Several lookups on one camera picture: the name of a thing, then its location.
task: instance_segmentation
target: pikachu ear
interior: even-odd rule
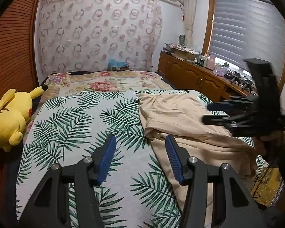
[[[29,94],[32,99],[37,98],[41,94],[43,94],[46,90],[48,90],[48,86],[40,86],[36,87],[33,91],[31,91]]]
[[[16,89],[7,90],[3,97],[0,99],[0,110],[5,106],[5,104],[11,100],[15,95]]]

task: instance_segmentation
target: metal screw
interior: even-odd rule
[[[91,163],[93,159],[91,157],[84,158],[84,163]]]
[[[52,170],[58,170],[59,169],[59,164],[53,164],[51,166]]]
[[[229,169],[230,169],[230,164],[224,163],[224,164],[223,164],[223,168],[224,168],[225,170],[229,170]]]
[[[189,161],[190,161],[191,163],[196,163],[196,162],[198,161],[198,158],[196,158],[196,157],[190,157],[190,158],[189,158]]]

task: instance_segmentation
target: blue gripper pad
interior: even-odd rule
[[[206,108],[211,111],[228,111],[233,107],[232,104],[226,102],[219,102],[219,103],[209,103],[206,105]]]
[[[165,145],[174,177],[179,184],[182,184],[185,180],[183,176],[183,166],[175,149],[175,147],[178,147],[178,145],[172,135],[168,135],[166,137]]]
[[[114,135],[109,135],[103,147],[105,146],[107,147],[107,149],[100,161],[98,177],[96,180],[99,185],[102,184],[107,178],[109,168],[111,166],[112,159],[116,151],[116,137]]]

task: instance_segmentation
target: roller blind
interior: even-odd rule
[[[245,58],[269,61],[280,79],[285,21],[269,0],[215,0],[208,53],[247,71]]]

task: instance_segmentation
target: pink container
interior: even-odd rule
[[[206,62],[206,68],[210,70],[214,70],[215,68],[215,56],[211,55],[211,57]]]

